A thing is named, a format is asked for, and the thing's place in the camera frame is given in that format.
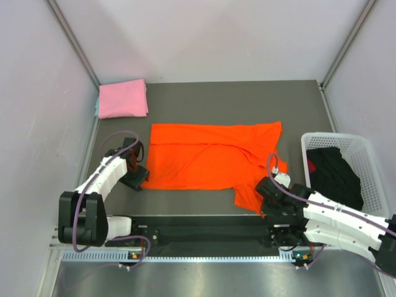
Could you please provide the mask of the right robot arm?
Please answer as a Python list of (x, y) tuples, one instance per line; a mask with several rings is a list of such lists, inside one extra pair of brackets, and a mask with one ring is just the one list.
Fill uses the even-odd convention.
[(288, 230), (293, 243), (309, 241), (352, 252), (395, 277), (394, 217), (370, 215), (301, 184), (291, 185), (283, 173), (262, 178), (255, 190), (264, 198), (263, 214), (299, 217), (301, 223)]

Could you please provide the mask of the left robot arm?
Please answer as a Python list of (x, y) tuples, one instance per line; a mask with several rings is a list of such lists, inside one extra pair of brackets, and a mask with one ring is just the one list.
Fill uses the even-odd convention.
[(64, 191), (59, 198), (58, 239), (71, 244), (75, 252), (100, 247), (107, 241), (120, 239), (134, 245), (140, 230), (132, 219), (109, 216), (105, 200), (118, 183), (141, 191), (149, 180), (149, 170), (140, 165), (144, 156), (142, 142), (134, 137), (124, 139), (123, 146), (107, 151), (97, 169), (73, 191)]

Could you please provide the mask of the orange t shirt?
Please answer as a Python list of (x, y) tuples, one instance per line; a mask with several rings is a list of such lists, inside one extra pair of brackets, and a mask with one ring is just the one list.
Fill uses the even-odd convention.
[(216, 126), (153, 124), (150, 133), (145, 189), (233, 189), (235, 206), (261, 213), (264, 198), (255, 190), (268, 175), (267, 165), (287, 172), (283, 160), (269, 160), (277, 152), (281, 122)]

